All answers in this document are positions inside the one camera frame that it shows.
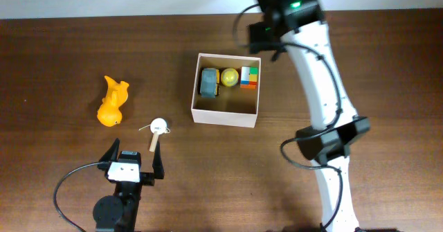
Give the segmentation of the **orange rubber fish toy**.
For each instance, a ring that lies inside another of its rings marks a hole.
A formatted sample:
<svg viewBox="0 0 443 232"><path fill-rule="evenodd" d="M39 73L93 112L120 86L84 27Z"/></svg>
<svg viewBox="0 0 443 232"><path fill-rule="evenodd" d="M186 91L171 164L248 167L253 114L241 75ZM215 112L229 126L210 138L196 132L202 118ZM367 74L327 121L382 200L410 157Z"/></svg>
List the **orange rubber fish toy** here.
<svg viewBox="0 0 443 232"><path fill-rule="evenodd" d="M125 81L116 82L108 75L105 75L104 78L107 82L107 92L97 111L97 119L102 125L113 127L120 124L123 119L120 107L129 98L129 83Z"/></svg>

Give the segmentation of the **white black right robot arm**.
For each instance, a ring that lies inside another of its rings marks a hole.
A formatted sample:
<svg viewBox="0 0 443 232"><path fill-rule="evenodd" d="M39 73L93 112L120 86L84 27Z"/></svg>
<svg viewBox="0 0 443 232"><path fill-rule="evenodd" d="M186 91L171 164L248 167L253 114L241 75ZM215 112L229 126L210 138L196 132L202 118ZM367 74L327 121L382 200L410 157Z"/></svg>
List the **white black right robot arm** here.
<svg viewBox="0 0 443 232"><path fill-rule="evenodd" d="M320 193L321 231L360 231L349 183L350 146L370 129L358 115L336 66L319 0L257 0L263 20L251 26L251 53L287 53L299 75L311 124L282 147L297 143Z"/></svg>

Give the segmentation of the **white wooden paddle toy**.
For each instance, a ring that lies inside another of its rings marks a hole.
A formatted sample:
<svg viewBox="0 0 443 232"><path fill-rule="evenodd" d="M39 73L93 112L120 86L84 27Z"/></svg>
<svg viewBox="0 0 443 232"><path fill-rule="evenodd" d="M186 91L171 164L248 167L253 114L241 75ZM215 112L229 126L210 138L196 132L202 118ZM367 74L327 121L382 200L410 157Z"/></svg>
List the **white wooden paddle toy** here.
<svg viewBox="0 0 443 232"><path fill-rule="evenodd" d="M149 125L145 125L139 128L138 130L141 131L147 128L149 128L150 132L152 133L152 140L149 146L149 151L155 152L156 145L159 141L160 135L169 134L171 130L168 127L168 123L164 118L155 118Z"/></svg>

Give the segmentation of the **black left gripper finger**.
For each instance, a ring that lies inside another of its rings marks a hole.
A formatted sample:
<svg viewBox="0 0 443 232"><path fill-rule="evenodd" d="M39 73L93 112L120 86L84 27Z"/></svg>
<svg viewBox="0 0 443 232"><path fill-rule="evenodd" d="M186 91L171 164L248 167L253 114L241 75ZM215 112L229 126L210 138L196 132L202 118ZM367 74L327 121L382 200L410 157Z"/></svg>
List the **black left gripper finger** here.
<svg viewBox="0 0 443 232"><path fill-rule="evenodd" d="M165 171L164 171L163 162L161 159L161 146L160 146L159 141L156 142L152 167L154 170L154 178L155 179L164 179Z"/></svg>
<svg viewBox="0 0 443 232"><path fill-rule="evenodd" d="M115 139L111 147L102 155L99 162L116 161L119 151L120 139Z"/></svg>

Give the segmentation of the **colourful puzzle cube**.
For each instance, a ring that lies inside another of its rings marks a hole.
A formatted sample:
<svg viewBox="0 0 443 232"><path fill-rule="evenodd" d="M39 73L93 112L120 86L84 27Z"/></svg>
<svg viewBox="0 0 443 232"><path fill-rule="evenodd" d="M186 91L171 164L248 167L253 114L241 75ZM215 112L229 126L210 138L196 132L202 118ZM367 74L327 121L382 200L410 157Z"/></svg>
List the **colourful puzzle cube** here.
<svg viewBox="0 0 443 232"><path fill-rule="evenodd" d="M257 67L243 66L240 75L240 87L243 89L256 89L259 69Z"/></svg>

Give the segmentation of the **yellow grey toy truck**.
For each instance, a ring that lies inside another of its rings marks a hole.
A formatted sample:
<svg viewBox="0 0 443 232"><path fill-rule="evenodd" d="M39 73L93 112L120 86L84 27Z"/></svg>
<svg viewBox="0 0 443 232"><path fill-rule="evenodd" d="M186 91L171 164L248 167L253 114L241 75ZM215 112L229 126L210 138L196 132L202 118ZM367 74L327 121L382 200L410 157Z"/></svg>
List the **yellow grey toy truck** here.
<svg viewBox="0 0 443 232"><path fill-rule="evenodd" d="M215 98L219 90L219 70L204 68L201 72L199 93L203 98Z"/></svg>

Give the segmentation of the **yellow grey ball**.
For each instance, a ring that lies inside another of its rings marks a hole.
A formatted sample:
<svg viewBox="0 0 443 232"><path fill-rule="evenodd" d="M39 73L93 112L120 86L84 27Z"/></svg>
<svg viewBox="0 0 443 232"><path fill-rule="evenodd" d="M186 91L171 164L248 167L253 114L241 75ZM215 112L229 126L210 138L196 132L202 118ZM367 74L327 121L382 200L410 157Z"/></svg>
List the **yellow grey ball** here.
<svg viewBox="0 0 443 232"><path fill-rule="evenodd" d="M224 69L221 73L221 83L225 87L233 87L238 83L239 73L234 68Z"/></svg>

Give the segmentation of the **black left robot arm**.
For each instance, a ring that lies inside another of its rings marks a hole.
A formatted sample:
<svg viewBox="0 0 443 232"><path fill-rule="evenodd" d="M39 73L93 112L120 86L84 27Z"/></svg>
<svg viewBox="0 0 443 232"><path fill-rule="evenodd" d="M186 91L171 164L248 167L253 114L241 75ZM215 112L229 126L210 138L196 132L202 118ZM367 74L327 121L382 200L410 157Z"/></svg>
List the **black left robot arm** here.
<svg viewBox="0 0 443 232"><path fill-rule="evenodd" d="M99 199L93 208L96 231L134 231L142 187L153 186L165 176L160 143L154 148L152 172L141 171L139 152L120 151L119 145L116 139L99 160L98 169L105 172L115 190Z"/></svg>

